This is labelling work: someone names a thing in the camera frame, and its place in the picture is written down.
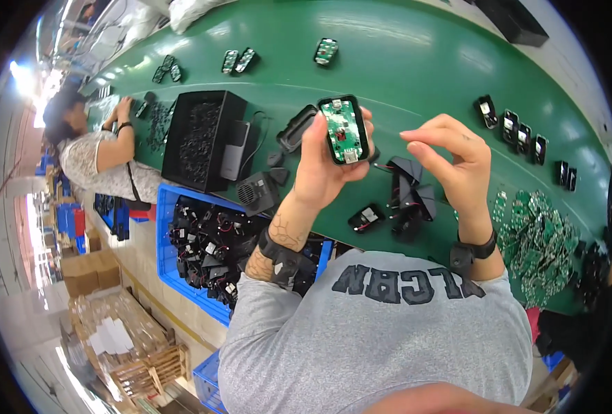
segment wooden pallet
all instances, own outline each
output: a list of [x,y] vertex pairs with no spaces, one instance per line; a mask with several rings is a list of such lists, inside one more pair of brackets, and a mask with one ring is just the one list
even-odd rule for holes
[[163,395],[164,386],[178,377],[190,378],[188,348],[171,346],[147,358],[125,364],[110,372],[111,379],[129,398]]

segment smartwatch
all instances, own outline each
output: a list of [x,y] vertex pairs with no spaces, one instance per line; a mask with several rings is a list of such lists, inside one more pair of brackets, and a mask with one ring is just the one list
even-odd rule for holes
[[490,257],[492,252],[495,251],[497,246],[497,233],[492,230],[490,240],[487,243],[469,244],[460,242],[460,236],[458,241],[451,247],[448,261],[451,272],[457,273],[460,277],[468,277],[470,268],[474,263],[474,259],[487,259]]
[[313,264],[301,252],[295,252],[274,242],[269,237],[268,227],[260,234],[258,248],[262,256],[272,261],[273,268],[270,281],[285,289],[292,288],[297,272],[306,265],[306,261]]

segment fingernail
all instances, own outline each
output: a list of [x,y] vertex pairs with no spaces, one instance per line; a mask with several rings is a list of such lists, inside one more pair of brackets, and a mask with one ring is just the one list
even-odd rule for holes
[[417,141],[412,141],[409,144],[407,144],[407,150],[410,152],[420,152],[421,144]]

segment woman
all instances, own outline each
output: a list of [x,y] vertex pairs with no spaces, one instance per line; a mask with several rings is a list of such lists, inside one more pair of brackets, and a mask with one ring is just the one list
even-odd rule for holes
[[[46,104],[44,134],[64,175],[86,190],[129,200],[131,209],[155,205],[161,173],[133,159],[134,128],[129,122],[133,99],[122,98],[97,132],[87,132],[85,102],[80,93],[61,90]],[[111,132],[115,121],[117,136]]]

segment finger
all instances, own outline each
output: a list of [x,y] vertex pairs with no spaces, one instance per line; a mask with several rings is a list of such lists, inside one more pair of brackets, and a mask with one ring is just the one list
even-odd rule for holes
[[465,161],[478,161],[480,146],[485,145],[448,128],[419,128],[401,132],[400,137],[406,141],[419,141],[427,145],[444,147],[451,154],[460,155]]
[[407,150],[441,183],[451,182],[455,178],[456,169],[430,146],[413,141],[407,145]]
[[327,119],[322,112],[318,112],[302,135],[302,161],[322,160],[327,133]]
[[419,129],[429,128],[448,128],[458,131],[460,134],[466,135],[472,139],[477,138],[483,140],[483,138],[478,137],[469,128],[465,127],[465,124],[445,113],[437,115],[435,118],[426,121],[425,124],[419,127]]
[[364,126],[366,127],[366,138],[368,139],[368,149],[370,150],[369,156],[373,156],[373,154],[375,154],[375,143],[373,142],[373,131],[375,131],[375,125],[367,120],[364,122]]
[[343,181],[359,181],[363,177],[366,177],[368,170],[370,170],[370,165],[368,162],[363,161],[358,164],[354,164],[350,170],[343,173]]
[[364,107],[360,107],[361,108],[361,115],[363,115],[365,120],[371,120],[373,119],[373,113],[368,111],[366,108]]

